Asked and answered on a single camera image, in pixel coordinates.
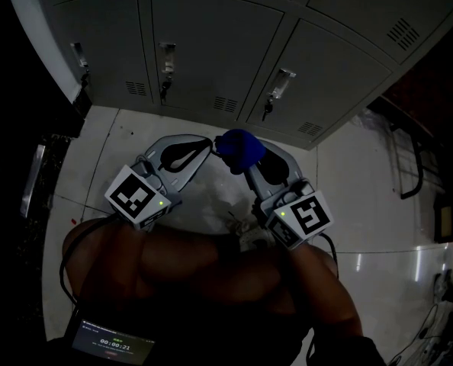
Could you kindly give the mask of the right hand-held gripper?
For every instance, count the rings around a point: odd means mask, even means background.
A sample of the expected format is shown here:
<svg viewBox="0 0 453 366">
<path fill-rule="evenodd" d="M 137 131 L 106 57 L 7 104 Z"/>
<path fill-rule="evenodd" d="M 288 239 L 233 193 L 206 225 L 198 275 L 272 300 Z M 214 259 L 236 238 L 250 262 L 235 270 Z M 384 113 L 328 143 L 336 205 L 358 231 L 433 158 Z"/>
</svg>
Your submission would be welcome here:
<svg viewBox="0 0 453 366">
<path fill-rule="evenodd" d="M 299 180 L 302 172 L 295 158 L 273 143 L 263 146 L 262 163 L 247 172 L 249 187 L 261 200 L 254 215 L 280 245 L 295 249 L 332 226 L 333 216 L 322 192 Z"/>
</svg>

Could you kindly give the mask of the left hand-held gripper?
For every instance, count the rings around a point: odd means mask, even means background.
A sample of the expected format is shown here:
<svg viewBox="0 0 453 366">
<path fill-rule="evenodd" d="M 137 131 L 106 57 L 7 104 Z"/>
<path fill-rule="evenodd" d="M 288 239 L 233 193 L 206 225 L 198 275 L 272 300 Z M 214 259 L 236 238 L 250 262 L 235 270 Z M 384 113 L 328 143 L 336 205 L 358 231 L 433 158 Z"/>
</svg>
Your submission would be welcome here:
<svg viewBox="0 0 453 366">
<path fill-rule="evenodd" d="M 193 134 L 164 136 L 132 166 L 125 165 L 104 196 L 116 214 L 135 230 L 154 223 L 181 202 L 183 188 L 210 155 L 210 139 Z M 156 167 L 165 167 L 165 176 Z"/>
</svg>

